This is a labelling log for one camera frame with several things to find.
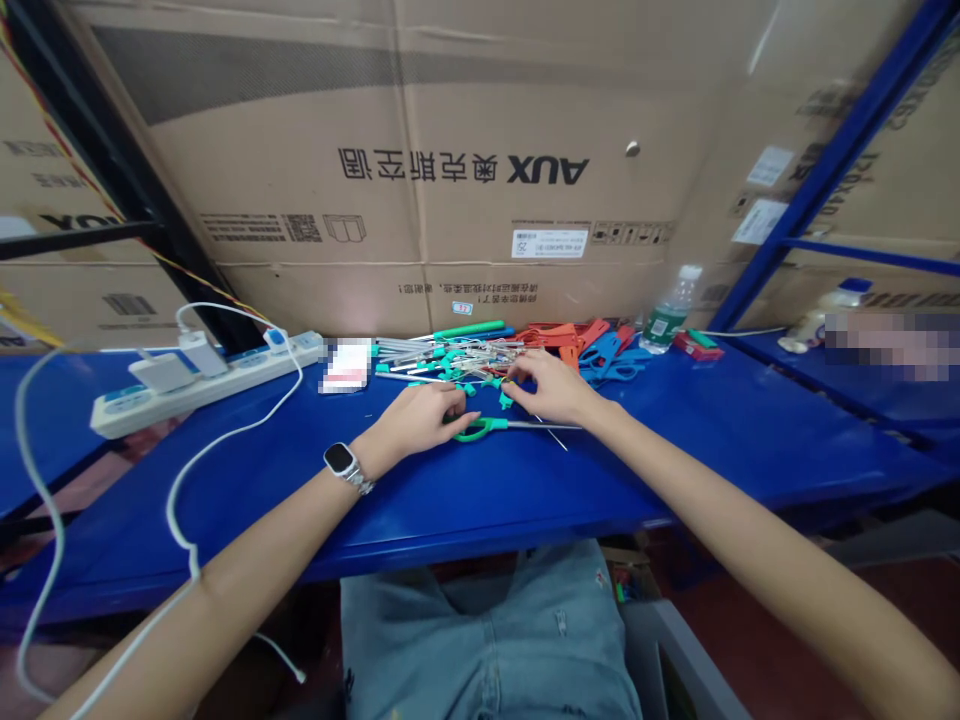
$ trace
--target blue shelf frame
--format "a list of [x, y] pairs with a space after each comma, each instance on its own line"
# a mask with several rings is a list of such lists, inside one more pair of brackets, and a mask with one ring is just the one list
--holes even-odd
[[827, 145], [807, 181], [747, 265], [708, 330], [730, 332], [793, 249], [960, 277], [960, 263], [804, 240], [803, 235], [853, 163], [943, 42], [960, 28], [960, 1], [927, 0]]

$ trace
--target forearm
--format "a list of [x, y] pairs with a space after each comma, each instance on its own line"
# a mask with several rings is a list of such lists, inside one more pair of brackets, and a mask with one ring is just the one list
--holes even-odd
[[[351, 448], [367, 477], [375, 480], [393, 461], [366, 442], [358, 438]], [[183, 717], [293, 586], [358, 498], [355, 488], [324, 469], [248, 528], [204, 566], [201, 580], [146, 637], [90, 717]], [[149, 620], [42, 718], [69, 718]]]
[[585, 425], [877, 716], [956, 716], [956, 671], [879, 593], [619, 405], [598, 406]]

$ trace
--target socket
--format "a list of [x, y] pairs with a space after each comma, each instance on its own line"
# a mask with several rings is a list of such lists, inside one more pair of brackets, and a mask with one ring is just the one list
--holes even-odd
[[[294, 357], [302, 367], [317, 362], [327, 354], [323, 336], [312, 331], [290, 338], [290, 344]], [[213, 378], [195, 373], [197, 379], [192, 384], [168, 393], [157, 394], [145, 385], [133, 385], [101, 395], [93, 402], [90, 428], [98, 435], [115, 440], [155, 422], [182, 415], [281, 375], [296, 372], [286, 350], [273, 354], [266, 345], [234, 355], [228, 360], [227, 367], [227, 372]]]

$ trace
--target green scissors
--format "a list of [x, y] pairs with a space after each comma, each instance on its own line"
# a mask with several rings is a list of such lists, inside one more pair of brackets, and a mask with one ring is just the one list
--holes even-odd
[[453, 436], [459, 442], [473, 442], [490, 434], [491, 430], [508, 430], [517, 428], [522, 430], [583, 430], [579, 425], [553, 425], [552, 423], [530, 423], [523, 420], [507, 420], [506, 418], [479, 418], [470, 423], [471, 428], [480, 428], [477, 432], [462, 432]]

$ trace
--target white bottle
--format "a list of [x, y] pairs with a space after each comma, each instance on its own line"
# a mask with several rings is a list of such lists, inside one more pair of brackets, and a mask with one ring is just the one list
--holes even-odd
[[787, 352], [805, 353], [812, 347], [823, 344], [826, 335], [827, 315], [849, 312], [860, 307], [863, 294], [870, 290], [872, 282], [863, 278], [847, 278], [817, 301], [817, 307], [800, 318], [787, 334], [777, 341]]
[[657, 306], [647, 318], [647, 323], [640, 336], [640, 347], [654, 355], [665, 353], [673, 342], [683, 321], [687, 319], [693, 307], [693, 289], [703, 268], [699, 265], [684, 265], [680, 268], [680, 276], [673, 290]]

